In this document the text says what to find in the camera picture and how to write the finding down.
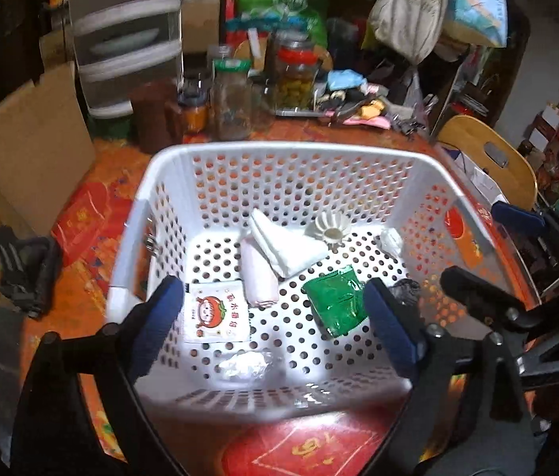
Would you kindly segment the dark grey sock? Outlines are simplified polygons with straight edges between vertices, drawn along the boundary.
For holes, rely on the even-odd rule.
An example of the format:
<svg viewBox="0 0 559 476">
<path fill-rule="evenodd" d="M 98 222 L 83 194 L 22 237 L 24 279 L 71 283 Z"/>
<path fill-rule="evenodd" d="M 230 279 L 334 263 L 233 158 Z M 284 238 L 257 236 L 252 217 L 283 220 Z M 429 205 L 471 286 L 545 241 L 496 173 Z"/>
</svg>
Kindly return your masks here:
<svg viewBox="0 0 559 476">
<path fill-rule="evenodd" d="M 389 288 L 389 291 L 402 305 L 418 308 L 422 296 L 422 286 L 415 280 L 410 278 L 398 280 Z"/>
</svg>

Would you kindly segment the tomato cartoon wipes packet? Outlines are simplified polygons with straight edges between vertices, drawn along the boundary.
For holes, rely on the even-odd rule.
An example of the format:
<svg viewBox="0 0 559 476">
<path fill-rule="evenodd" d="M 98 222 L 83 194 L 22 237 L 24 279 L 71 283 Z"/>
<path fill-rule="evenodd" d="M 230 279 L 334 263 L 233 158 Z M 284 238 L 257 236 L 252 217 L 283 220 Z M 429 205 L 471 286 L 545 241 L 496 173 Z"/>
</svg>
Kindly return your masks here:
<svg viewBox="0 0 559 476">
<path fill-rule="evenodd" d="M 181 309 L 181 334 L 187 343 L 243 343 L 251 337 L 243 284 L 190 284 Z"/>
</svg>

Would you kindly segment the green foil packet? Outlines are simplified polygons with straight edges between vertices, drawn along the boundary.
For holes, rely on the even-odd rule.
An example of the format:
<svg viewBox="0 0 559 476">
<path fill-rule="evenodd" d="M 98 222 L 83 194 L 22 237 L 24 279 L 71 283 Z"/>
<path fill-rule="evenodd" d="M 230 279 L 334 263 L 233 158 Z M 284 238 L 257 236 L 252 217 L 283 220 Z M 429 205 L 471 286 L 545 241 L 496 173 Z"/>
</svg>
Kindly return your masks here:
<svg viewBox="0 0 559 476">
<path fill-rule="evenodd" d="M 311 279 L 302 289 L 330 338 L 348 334 L 367 318 L 364 284 L 351 265 Z"/>
</svg>

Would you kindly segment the white pink towel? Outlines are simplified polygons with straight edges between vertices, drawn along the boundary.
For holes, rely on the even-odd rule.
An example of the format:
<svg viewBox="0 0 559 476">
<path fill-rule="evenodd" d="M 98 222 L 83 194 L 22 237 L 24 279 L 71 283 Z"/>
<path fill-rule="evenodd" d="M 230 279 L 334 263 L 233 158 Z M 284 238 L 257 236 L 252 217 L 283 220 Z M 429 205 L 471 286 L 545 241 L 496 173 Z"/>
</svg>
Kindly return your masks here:
<svg viewBox="0 0 559 476">
<path fill-rule="evenodd" d="M 278 303 L 278 278 L 252 236 L 243 238 L 240 255 L 241 279 L 248 304 L 263 309 Z"/>
</svg>

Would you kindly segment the white ribbed round ornament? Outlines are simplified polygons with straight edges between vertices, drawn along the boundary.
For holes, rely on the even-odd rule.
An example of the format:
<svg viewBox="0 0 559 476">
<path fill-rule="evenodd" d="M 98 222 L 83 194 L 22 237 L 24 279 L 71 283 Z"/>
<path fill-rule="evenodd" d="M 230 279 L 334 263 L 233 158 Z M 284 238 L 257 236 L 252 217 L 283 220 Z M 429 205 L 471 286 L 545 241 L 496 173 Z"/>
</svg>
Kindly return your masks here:
<svg viewBox="0 0 559 476">
<path fill-rule="evenodd" d="M 337 209 L 326 209 L 314 217 L 312 223 L 306 227 L 305 234 L 334 248 L 343 242 L 351 224 L 352 218 L 349 215 Z"/>
</svg>

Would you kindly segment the small white ball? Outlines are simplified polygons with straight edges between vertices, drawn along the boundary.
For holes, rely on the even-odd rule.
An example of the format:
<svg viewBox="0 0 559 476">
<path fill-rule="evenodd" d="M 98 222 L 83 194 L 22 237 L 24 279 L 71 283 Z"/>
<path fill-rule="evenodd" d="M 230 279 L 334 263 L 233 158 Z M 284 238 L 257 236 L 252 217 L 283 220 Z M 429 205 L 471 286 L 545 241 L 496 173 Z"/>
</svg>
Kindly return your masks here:
<svg viewBox="0 0 559 476">
<path fill-rule="evenodd" d="M 400 256 L 403 250 L 403 238 L 396 228 L 384 228 L 379 236 L 381 250 L 390 256 Z"/>
</svg>

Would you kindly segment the clear crumpled plastic wrap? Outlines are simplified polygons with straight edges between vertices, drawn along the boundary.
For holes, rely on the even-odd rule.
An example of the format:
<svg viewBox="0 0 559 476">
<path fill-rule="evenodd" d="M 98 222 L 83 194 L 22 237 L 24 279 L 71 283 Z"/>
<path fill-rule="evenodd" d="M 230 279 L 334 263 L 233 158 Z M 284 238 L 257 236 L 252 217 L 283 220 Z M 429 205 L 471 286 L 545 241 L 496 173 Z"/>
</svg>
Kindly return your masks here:
<svg viewBox="0 0 559 476">
<path fill-rule="evenodd" d="M 217 364 L 218 375 L 227 382 L 258 382 L 274 369 L 275 358 L 267 351 L 233 353 Z"/>
</svg>

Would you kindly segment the white perforated plastic basket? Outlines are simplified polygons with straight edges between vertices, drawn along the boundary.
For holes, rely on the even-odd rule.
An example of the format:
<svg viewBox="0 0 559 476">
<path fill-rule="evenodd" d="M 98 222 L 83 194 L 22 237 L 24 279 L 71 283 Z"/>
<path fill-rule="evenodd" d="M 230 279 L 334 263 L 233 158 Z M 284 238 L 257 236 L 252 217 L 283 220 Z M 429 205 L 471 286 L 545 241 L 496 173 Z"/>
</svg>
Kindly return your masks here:
<svg viewBox="0 0 559 476">
<path fill-rule="evenodd" d="M 135 384 L 158 415 L 266 422 L 404 395 L 410 384 L 393 370 L 370 322 L 330 338 L 302 289 L 346 265 L 360 282 L 415 280 L 423 318 L 462 338 L 483 338 L 486 328 L 443 293 L 446 268 L 459 265 L 530 301 L 511 248 L 436 158 L 367 146 L 237 142 L 170 147 L 150 161 L 121 238 L 107 319 L 124 320 L 168 275 L 185 293 L 190 284 L 242 282 L 240 246 L 254 209 L 304 234 L 326 209 L 352 224 L 324 260 L 279 282 L 278 303 L 248 304 L 247 342 L 187 343 L 180 312 Z M 381 250 L 384 228 L 401 234 L 400 256 Z M 246 350 L 270 353 L 272 372 L 258 382 L 223 380 L 217 364 Z"/>
</svg>

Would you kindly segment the black phone stand clamp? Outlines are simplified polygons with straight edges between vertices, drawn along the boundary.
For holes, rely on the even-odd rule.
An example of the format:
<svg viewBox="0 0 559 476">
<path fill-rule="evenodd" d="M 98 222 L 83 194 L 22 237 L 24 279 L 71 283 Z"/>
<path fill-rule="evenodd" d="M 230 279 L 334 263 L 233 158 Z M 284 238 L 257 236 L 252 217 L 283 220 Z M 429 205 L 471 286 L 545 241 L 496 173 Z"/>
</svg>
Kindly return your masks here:
<svg viewBox="0 0 559 476">
<path fill-rule="evenodd" d="M 0 226 L 0 294 L 32 319 L 46 315 L 54 301 L 54 285 L 63 253 L 51 235 L 17 238 Z"/>
</svg>

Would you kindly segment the brown cardboard box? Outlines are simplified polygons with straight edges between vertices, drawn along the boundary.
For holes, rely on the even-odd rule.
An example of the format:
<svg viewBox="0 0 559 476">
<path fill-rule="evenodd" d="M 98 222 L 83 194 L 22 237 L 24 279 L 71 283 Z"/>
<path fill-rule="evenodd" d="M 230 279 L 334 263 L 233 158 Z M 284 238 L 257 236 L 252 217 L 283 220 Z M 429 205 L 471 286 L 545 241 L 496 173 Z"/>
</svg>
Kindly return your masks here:
<svg viewBox="0 0 559 476">
<path fill-rule="evenodd" d="M 95 158 L 65 63 L 0 103 L 0 219 L 17 235 L 46 235 Z"/>
</svg>

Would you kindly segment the orange small jar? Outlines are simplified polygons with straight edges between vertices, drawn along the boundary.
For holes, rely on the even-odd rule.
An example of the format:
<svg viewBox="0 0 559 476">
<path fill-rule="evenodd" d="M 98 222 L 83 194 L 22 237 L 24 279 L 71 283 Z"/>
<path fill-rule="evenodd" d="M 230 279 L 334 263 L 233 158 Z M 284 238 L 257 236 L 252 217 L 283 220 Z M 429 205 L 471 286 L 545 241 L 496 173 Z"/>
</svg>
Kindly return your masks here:
<svg viewBox="0 0 559 476">
<path fill-rule="evenodd" d="M 178 95 L 178 106 L 181 108 L 186 132 L 196 134 L 202 132 L 208 121 L 207 93 L 205 91 L 183 91 Z"/>
</svg>

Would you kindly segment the blue illustrated paper bag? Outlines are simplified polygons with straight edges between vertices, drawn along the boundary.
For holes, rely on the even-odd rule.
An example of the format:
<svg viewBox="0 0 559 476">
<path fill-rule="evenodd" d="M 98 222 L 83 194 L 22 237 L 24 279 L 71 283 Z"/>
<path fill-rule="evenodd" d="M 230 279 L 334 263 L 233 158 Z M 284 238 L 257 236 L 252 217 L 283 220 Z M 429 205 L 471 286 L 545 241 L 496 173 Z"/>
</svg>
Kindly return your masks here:
<svg viewBox="0 0 559 476">
<path fill-rule="evenodd" d="M 507 46 L 507 0 L 447 0 L 443 31 L 472 45 Z"/>
</svg>

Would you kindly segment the beige canvas tote bag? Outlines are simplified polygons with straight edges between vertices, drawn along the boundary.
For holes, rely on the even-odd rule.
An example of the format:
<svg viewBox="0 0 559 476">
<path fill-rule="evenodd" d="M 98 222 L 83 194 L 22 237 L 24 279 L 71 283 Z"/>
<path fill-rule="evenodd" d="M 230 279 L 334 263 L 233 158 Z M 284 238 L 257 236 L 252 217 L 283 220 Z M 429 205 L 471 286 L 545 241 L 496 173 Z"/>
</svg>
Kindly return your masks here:
<svg viewBox="0 0 559 476">
<path fill-rule="evenodd" d="M 418 65 L 438 42 L 446 7 L 447 0 L 376 0 L 368 24 L 375 39 Z"/>
</svg>

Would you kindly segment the red lid pickle jar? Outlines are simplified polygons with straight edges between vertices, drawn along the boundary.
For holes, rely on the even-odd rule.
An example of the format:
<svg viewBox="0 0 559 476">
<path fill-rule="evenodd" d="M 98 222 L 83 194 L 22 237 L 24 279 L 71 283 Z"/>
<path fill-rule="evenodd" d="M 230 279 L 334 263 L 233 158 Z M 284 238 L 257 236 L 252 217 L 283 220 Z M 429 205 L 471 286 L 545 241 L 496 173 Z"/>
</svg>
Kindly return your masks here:
<svg viewBox="0 0 559 476">
<path fill-rule="evenodd" d="M 276 65 L 275 106 L 308 109 L 312 104 L 319 58 L 313 50 L 281 47 Z"/>
</svg>

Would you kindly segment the grey stacked drawer unit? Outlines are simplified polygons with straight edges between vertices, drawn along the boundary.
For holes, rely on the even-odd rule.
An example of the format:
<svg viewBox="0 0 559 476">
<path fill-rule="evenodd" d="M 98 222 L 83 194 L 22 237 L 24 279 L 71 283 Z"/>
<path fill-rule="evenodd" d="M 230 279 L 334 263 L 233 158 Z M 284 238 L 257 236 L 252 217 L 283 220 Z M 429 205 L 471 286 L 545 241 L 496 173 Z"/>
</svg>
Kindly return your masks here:
<svg viewBox="0 0 559 476">
<path fill-rule="evenodd" d="M 183 79 L 181 0 L 68 0 L 74 56 L 89 114 L 132 113 L 137 88 Z"/>
</svg>

